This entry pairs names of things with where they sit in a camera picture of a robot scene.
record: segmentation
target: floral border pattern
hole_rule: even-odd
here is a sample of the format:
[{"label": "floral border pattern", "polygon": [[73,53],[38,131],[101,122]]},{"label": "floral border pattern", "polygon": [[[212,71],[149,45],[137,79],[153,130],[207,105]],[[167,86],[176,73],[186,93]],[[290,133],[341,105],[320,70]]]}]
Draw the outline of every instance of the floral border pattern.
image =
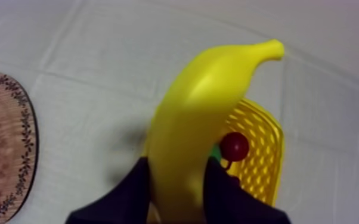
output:
[{"label": "floral border pattern", "polygon": [[30,173],[30,170],[33,169],[30,165],[29,154],[32,150],[35,150],[35,144],[33,143],[33,139],[30,135],[33,133],[32,127],[29,123],[29,118],[31,117],[30,110],[28,110],[29,99],[25,92],[22,90],[21,86],[17,83],[17,81],[10,79],[7,75],[0,75],[0,86],[4,87],[6,91],[11,92],[11,97],[16,99],[21,110],[21,124],[22,124],[22,142],[24,143],[25,153],[21,155],[22,163],[21,168],[18,170],[18,183],[16,185],[15,192],[12,192],[10,195],[7,195],[5,200],[0,202],[0,218],[6,214],[9,207],[14,205],[14,202],[18,197],[22,197],[24,195],[24,190],[27,189],[26,182],[27,176]]}]

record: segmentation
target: cherry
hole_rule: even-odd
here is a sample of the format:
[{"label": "cherry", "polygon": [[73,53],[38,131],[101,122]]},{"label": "cherry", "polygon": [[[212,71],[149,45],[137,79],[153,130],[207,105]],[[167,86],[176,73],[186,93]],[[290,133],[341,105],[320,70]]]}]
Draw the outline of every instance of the cherry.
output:
[{"label": "cherry", "polygon": [[247,138],[239,132],[226,134],[220,144],[221,155],[228,161],[227,169],[232,162],[241,161],[246,158],[249,152],[249,143]]}]

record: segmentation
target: banana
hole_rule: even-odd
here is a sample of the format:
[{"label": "banana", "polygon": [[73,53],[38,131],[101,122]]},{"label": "banana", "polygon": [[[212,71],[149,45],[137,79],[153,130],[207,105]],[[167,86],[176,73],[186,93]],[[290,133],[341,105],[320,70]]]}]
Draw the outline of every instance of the banana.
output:
[{"label": "banana", "polygon": [[156,110],[143,151],[162,223],[204,221],[203,179],[210,150],[256,67],[283,55],[277,40],[217,46],[179,74]]}]

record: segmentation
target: wooden tray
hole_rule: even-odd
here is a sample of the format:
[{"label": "wooden tray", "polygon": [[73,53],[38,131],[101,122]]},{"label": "wooden tray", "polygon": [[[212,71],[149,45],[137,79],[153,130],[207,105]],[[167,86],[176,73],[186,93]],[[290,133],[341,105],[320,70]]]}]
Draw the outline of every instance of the wooden tray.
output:
[{"label": "wooden tray", "polygon": [[38,128],[25,90],[0,73],[0,223],[22,207],[38,160]]}]

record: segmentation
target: yellow plastic basket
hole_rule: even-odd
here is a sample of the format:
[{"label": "yellow plastic basket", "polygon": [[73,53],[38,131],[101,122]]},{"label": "yellow plastic basket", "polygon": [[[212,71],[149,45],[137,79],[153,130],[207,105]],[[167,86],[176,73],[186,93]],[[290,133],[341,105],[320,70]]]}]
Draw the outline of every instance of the yellow plastic basket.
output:
[{"label": "yellow plastic basket", "polygon": [[[237,104],[226,124],[223,136],[228,132],[240,132],[249,141],[248,156],[233,163],[228,174],[240,179],[242,189],[273,206],[284,153],[280,124],[269,112],[248,99]],[[228,161],[222,159],[221,163],[225,167]]]}]

